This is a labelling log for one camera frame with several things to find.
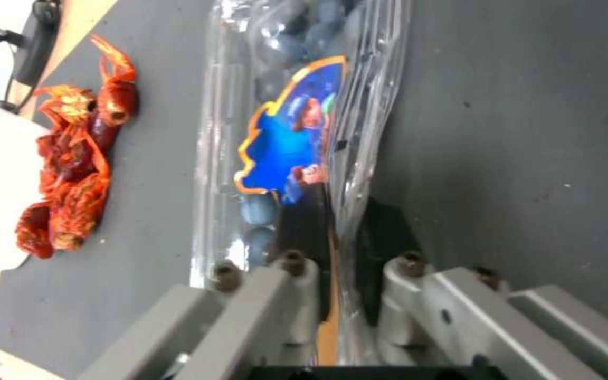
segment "cooked crawfish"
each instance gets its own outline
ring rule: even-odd
[[[50,258],[53,246],[49,241],[50,208],[48,202],[39,202],[27,207],[15,226],[17,246],[39,258]]]
[[[69,84],[34,92],[50,96],[39,111],[51,121],[51,131],[36,141],[44,158],[39,188],[45,200],[23,213],[15,233],[19,247],[42,258],[54,249],[76,250],[94,229],[109,189],[106,156],[137,110],[137,72],[130,58],[95,34],[91,42],[103,53],[97,97]]]
[[[63,183],[51,201],[49,240],[56,250],[77,250],[102,216],[109,189],[109,164],[92,137],[84,133],[97,169],[76,184]]]

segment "metal bracket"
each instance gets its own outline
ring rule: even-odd
[[[382,320],[397,320],[382,315],[396,308],[382,305],[379,339],[393,340],[394,346],[427,345],[432,339],[454,365],[484,358],[509,378],[601,378],[467,269],[410,277],[393,259],[384,281],[384,299],[416,322],[382,326]],[[410,332],[408,341],[396,341],[401,330]]]
[[[608,319],[556,286],[520,291],[508,301],[608,378]]]

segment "plastic bag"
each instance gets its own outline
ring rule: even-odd
[[[340,269],[352,268],[344,247],[395,99],[409,4],[215,0],[196,142],[191,286],[209,286],[220,260],[245,271],[268,262],[279,211],[318,183],[328,188],[341,238]],[[355,322],[352,275],[340,271],[341,318]]]

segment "blueberry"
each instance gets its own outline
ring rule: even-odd
[[[361,38],[363,31],[363,23],[365,22],[365,7],[357,7],[348,14],[344,23],[344,36],[346,36],[349,48],[356,50],[358,41]]]
[[[241,197],[241,216],[253,226],[272,224],[276,220],[278,206],[271,193],[248,194]]]
[[[305,0],[285,0],[273,10],[271,23],[278,32],[298,34],[306,29],[308,4]]]
[[[243,244],[248,254],[250,269],[266,264],[274,235],[273,231],[266,227],[256,227],[245,234]]]
[[[326,57],[334,57],[335,55],[346,55],[347,43],[343,33],[338,33],[335,38],[330,41],[325,48]]]
[[[304,46],[310,60],[323,58],[331,41],[338,32],[336,24],[316,24],[312,26],[304,37]]]
[[[272,68],[291,67],[306,56],[304,44],[290,34],[278,34],[278,36],[267,38],[260,45],[261,61]]]
[[[286,73],[281,68],[275,68],[260,75],[255,80],[255,97],[260,103],[276,100],[285,88]]]
[[[336,24],[344,19],[344,5],[340,0],[323,0],[318,3],[318,22]]]

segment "cartoon character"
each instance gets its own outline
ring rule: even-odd
[[[304,187],[323,181],[325,176],[318,164],[294,166],[285,182],[285,200],[296,202],[304,194]]]
[[[345,63],[343,56],[311,62],[277,100],[256,111],[239,146],[244,166],[234,181],[240,192],[276,192],[289,204],[307,185],[325,181],[331,111]]]

